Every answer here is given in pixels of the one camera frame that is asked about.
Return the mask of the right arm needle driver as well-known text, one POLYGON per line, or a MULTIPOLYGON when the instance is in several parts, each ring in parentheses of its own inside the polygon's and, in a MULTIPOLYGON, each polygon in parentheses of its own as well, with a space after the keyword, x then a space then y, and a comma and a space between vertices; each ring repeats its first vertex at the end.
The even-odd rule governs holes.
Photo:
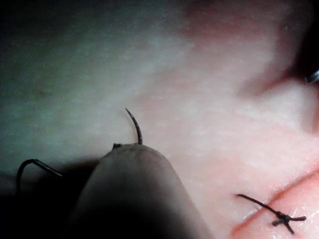
POLYGON ((305 81, 307 84, 316 83, 319 81, 319 69, 315 70, 311 74, 305 76, 305 81))

